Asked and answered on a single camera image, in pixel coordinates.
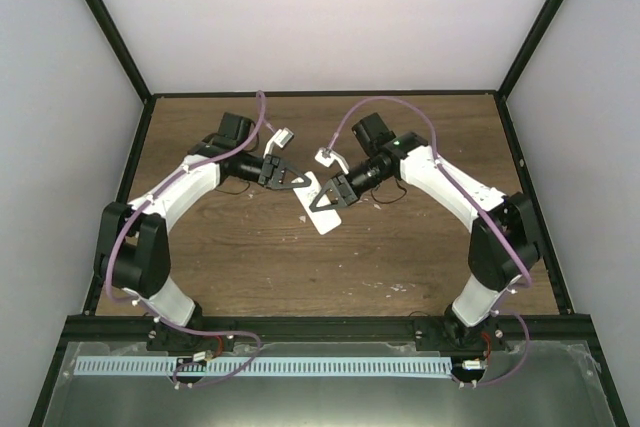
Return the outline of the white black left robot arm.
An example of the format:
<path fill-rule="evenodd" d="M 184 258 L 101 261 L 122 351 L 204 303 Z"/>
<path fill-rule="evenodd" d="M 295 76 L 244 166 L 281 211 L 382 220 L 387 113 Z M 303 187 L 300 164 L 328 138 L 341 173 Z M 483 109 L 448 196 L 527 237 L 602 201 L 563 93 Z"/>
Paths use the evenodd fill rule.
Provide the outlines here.
<path fill-rule="evenodd" d="M 122 290 L 128 300 L 171 323 L 169 338 L 181 350 L 196 349 L 205 328 L 201 306 L 171 278 L 172 227 L 229 177 L 269 190 L 311 185 L 308 174 L 272 153 L 274 147 L 284 148 L 294 138 L 291 130 L 275 130 L 261 156 L 246 148 L 257 136 L 252 119 L 226 112 L 218 130 L 193 146 L 159 185 L 128 203 L 112 202 L 103 210 L 95 274 L 106 289 Z"/>

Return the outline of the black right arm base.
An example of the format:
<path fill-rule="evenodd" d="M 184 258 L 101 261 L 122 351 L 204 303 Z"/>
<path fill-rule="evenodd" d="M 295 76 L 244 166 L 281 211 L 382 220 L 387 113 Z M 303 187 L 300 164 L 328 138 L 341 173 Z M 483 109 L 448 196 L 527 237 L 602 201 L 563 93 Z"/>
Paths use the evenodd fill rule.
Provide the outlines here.
<path fill-rule="evenodd" d="M 495 336 L 487 321 L 465 327 L 455 317 L 413 316 L 412 325 L 417 346 L 422 350 L 480 352 L 488 346 L 495 350 L 505 348 L 504 340 Z"/>

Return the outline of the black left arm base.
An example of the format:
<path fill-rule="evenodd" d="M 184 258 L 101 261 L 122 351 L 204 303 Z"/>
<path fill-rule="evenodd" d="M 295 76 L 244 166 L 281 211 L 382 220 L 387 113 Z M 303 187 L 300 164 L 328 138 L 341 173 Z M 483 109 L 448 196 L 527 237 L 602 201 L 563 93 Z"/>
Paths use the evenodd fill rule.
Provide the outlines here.
<path fill-rule="evenodd" d="M 191 354 L 210 350 L 229 353 L 237 346 L 256 347 L 255 336 L 265 339 L 265 323 L 249 317 L 200 317 L 193 325 L 170 327 L 148 313 L 141 316 L 149 327 L 147 349 L 174 354 Z"/>

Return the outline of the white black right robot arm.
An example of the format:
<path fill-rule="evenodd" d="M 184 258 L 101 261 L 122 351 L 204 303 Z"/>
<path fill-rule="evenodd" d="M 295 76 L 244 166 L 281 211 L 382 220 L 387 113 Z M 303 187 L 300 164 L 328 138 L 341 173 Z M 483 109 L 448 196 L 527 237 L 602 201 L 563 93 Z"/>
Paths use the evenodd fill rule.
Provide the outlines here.
<path fill-rule="evenodd" d="M 379 114 L 357 122 L 352 131 L 366 158 L 343 166 L 309 203 L 313 213 L 356 204 L 363 194 L 394 178 L 427 194 L 468 230 L 470 277 L 447 310 L 447 343 L 458 350 L 480 337 L 479 324 L 504 296 L 529 286 L 530 271 L 542 257 L 541 233 L 531 199 L 507 195 L 467 175 L 437 151 L 434 140 L 414 132 L 396 135 Z"/>

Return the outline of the white remote control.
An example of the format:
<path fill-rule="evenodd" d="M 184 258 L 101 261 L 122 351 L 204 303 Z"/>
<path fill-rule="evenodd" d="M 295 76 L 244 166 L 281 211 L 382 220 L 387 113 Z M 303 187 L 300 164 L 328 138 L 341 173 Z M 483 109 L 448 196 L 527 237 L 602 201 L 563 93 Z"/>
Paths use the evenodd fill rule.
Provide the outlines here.
<path fill-rule="evenodd" d="M 318 234 L 325 235 L 339 227 L 342 224 L 342 219 L 336 210 L 323 210 L 318 212 L 311 210 L 313 202 L 320 193 L 321 185 L 312 171 L 307 171 L 304 175 L 310 181 L 310 185 L 306 187 L 296 187 L 294 194 L 306 212 L 306 217 L 311 221 Z"/>

